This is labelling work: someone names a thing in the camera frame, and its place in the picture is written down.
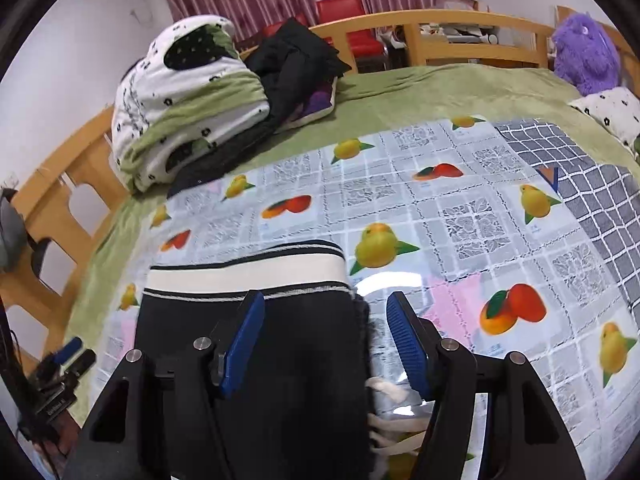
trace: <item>purple plush toy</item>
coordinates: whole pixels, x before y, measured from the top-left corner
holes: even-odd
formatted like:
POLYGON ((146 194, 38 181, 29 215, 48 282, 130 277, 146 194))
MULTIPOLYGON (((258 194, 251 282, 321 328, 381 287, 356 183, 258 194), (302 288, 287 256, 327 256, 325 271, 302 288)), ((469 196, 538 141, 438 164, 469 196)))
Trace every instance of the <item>purple plush toy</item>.
POLYGON ((586 14, 572 14, 562 22, 552 38, 558 54, 558 77, 589 95, 618 86, 620 56, 602 26, 586 14))

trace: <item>printed orange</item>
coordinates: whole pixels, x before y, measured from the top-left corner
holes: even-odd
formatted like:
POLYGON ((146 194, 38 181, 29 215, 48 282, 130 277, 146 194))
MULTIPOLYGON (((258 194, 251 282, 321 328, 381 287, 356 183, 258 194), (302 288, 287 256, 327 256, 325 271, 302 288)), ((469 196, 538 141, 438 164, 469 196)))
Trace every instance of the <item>printed orange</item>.
POLYGON ((289 200, 280 200, 280 202, 276 202, 275 204, 271 204, 267 209, 262 212, 262 218, 269 219, 278 216, 283 211, 287 209, 287 202, 289 200))
POLYGON ((286 200, 280 200, 280 202, 270 205, 262 212, 261 216, 265 220, 268 220, 269 218, 274 218, 282 214, 284 211, 302 213, 308 209, 310 204, 311 195, 299 195, 286 200))
POLYGON ((300 195, 287 200, 287 209, 292 213, 302 213, 311 204, 311 195, 300 195))
POLYGON ((190 234, 191 234, 191 229, 187 229, 186 231, 178 233, 173 238, 171 238, 170 240, 167 240, 164 244, 162 244, 162 246, 160 247, 160 250, 163 253, 165 253, 172 247, 175 247, 176 249, 183 248, 184 245, 187 243, 187 240, 189 239, 190 234))
POLYGON ((497 316, 488 318, 486 311, 488 303, 480 311, 480 327, 489 335, 498 335, 507 332, 516 324, 518 317, 508 308, 506 304, 502 306, 497 316))
POLYGON ((462 175, 462 171, 456 168, 453 164, 443 162, 441 164, 438 164, 435 168, 432 166, 428 166, 423 170, 418 171, 418 173, 414 175, 414 180, 433 180, 441 176, 455 178, 462 175))
POLYGON ((526 283, 513 285, 507 293, 507 306, 525 321, 537 323, 546 316, 546 307, 536 289, 526 283))

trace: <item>white elastic band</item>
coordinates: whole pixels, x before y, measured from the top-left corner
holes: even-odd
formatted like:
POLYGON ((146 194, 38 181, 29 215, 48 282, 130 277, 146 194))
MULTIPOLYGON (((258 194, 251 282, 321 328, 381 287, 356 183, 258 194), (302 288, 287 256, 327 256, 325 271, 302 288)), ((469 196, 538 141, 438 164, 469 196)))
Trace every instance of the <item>white elastic band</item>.
POLYGON ((424 435, 425 435, 425 432, 423 431, 422 433, 418 433, 417 435, 410 436, 409 438, 401 440, 400 442, 397 442, 391 446, 372 447, 371 450, 374 453, 378 455, 383 455, 383 456, 400 455, 402 453, 414 454, 413 453, 414 450, 418 449, 422 445, 422 441, 424 440, 424 435))
POLYGON ((349 283, 341 256, 287 254, 213 269, 151 269, 146 288, 182 294, 223 294, 321 282, 349 283))
POLYGON ((427 417, 397 418, 396 420, 385 420, 373 413, 369 413, 369 425, 382 431, 393 431, 395 433, 414 433, 415 431, 425 431, 430 419, 427 417))
MULTIPOLYGON (((372 447, 371 450, 374 453, 378 453, 380 456, 388 456, 387 453, 384 452, 378 452, 377 450, 380 449, 389 449, 393 446, 395 446, 397 444, 397 442, 395 440, 391 440, 389 438, 386 438, 382 435, 380 435, 379 433, 376 433, 375 431, 369 431, 369 437, 372 440, 375 440, 380 446, 379 447, 372 447)), ((405 453, 408 453, 410 455, 413 456, 418 456, 418 452, 415 450, 410 450, 410 451, 404 451, 405 453)))

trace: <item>metal screw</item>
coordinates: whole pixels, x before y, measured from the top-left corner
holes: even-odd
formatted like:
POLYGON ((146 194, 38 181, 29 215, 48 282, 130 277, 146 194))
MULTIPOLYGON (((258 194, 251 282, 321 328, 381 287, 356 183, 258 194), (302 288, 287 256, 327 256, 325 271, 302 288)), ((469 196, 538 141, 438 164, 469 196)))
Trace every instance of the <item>metal screw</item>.
POLYGON ((130 363, 135 363, 141 357, 142 357, 142 352, 137 348, 134 348, 133 350, 129 350, 127 354, 124 356, 124 358, 130 363))
POLYGON ((211 346, 211 339, 208 337, 199 337, 193 342, 193 347, 196 350, 206 350, 211 346))
POLYGON ((511 352, 509 354, 509 359, 511 359, 511 362, 517 365, 523 365, 524 363, 527 362, 527 358, 524 357, 523 354, 521 354, 520 352, 511 352))
POLYGON ((454 350, 457 350, 458 348, 460 348, 460 343, 450 337, 444 338, 440 342, 440 345, 449 352, 453 352, 454 350))

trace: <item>bag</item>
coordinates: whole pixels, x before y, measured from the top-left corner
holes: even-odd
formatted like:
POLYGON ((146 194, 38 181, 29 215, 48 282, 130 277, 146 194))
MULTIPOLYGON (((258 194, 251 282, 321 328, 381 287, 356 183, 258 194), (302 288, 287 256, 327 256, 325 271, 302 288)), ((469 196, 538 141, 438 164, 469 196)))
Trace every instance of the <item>bag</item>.
POLYGON ((10 204, 15 193, 15 189, 3 189, 0 194, 0 272, 13 270, 28 242, 24 219, 10 204))

